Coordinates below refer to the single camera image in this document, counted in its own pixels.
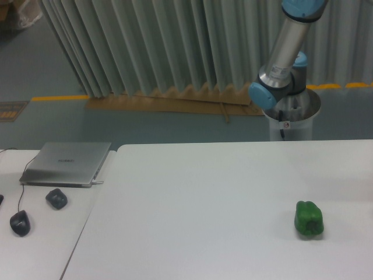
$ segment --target computer mouse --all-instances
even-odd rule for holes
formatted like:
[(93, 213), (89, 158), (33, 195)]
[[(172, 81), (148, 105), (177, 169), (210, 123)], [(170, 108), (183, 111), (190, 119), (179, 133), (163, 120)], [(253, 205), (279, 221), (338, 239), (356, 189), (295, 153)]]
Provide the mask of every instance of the computer mouse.
[(14, 214), (10, 219), (10, 226), (20, 237), (27, 235), (31, 229), (31, 225), (26, 211), (21, 210)]
[(68, 203), (68, 198), (59, 188), (50, 191), (45, 198), (57, 210), (60, 210)]

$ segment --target cable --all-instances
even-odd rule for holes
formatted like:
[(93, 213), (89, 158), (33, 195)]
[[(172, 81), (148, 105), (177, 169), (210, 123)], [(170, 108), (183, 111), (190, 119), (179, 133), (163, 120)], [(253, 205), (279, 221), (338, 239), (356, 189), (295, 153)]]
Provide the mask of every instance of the cable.
[(19, 200), (18, 200), (18, 212), (19, 212), (19, 203), (21, 202), (21, 198), (23, 196), (23, 193), (24, 193), (24, 184), (22, 184), (22, 194), (21, 194), (21, 196), (19, 197)]
[[(26, 164), (26, 166), (24, 167), (24, 171), (23, 171), (22, 175), (25, 173), (25, 171), (26, 171), (28, 165), (30, 164), (30, 162), (32, 162), (35, 158), (36, 158), (36, 156)], [(22, 194), (21, 194), (21, 196), (19, 197), (19, 200), (18, 200), (18, 212), (19, 212), (19, 204), (21, 202), (23, 193), (24, 193), (24, 184), (22, 184)]]
[(0, 153), (8, 151), (8, 150), (18, 150), (18, 149), (17, 148), (8, 148), (8, 149), (5, 149), (5, 150), (2, 150)]

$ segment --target laptop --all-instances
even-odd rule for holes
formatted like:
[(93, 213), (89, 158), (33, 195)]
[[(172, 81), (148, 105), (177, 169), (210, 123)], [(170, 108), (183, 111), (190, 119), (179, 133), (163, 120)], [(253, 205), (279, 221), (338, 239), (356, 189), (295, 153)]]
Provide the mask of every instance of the laptop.
[(32, 186), (91, 187), (111, 143), (47, 142), (19, 181)]

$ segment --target gray floor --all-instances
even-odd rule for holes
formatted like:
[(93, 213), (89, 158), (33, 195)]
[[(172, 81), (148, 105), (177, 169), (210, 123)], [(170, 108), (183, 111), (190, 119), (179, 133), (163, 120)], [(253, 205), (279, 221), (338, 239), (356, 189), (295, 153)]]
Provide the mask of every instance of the gray floor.
[[(322, 111), (314, 140), (373, 139), (373, 87), (317, 90)], [(45, 19), (15, 35), (0, 34), (0, 101), (82, 91)], [(0, 149), (40, 149), (47, 141), (123, 144), (268, 141), (265, 117), (97, 111), (86, 100), (30, 102), (15, 122), (0, 122)]]

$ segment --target robotic arm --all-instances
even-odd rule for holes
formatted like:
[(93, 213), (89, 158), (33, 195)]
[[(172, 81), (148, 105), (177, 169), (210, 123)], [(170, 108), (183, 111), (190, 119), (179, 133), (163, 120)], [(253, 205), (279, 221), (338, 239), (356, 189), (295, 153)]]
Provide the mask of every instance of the robotic arm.
[[(307, 58), (299, 50), (310, 24), (321, 17), (327, 3), (328, 0), (283, 0), (282, 10), (287, 17), (268, 63), (259, 70), (257, 80), (249, 88), (250, 98), (264, 111), (273, 109), (284, 97), (305, 91)], [(282, 110), (269, 113), (278, 115), (279, 111)]]

